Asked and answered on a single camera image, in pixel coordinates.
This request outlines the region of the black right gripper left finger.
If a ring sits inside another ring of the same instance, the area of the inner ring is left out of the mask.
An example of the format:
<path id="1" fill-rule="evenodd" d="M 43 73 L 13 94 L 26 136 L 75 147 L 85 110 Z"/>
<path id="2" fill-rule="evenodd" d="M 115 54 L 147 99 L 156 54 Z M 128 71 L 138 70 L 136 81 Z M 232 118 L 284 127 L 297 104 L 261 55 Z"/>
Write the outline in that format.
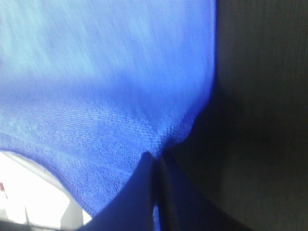
<path id="1" fill-rule="evenodd" d="M 119 194 L 83 226 L 84 231 L 152 231 L 155 159 L 142 154 L 137 168 Z"/>

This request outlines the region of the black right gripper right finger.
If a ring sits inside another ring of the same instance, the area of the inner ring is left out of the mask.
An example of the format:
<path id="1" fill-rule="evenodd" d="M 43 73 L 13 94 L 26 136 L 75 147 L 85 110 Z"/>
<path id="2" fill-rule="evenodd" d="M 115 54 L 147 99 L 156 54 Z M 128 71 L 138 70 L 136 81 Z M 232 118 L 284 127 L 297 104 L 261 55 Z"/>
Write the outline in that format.
<path id="1" fill-rule="evenodd" d="M 170 153 L 159 158 L 162 231 L 230 231 L 229 218 L 195 188 Z"/>

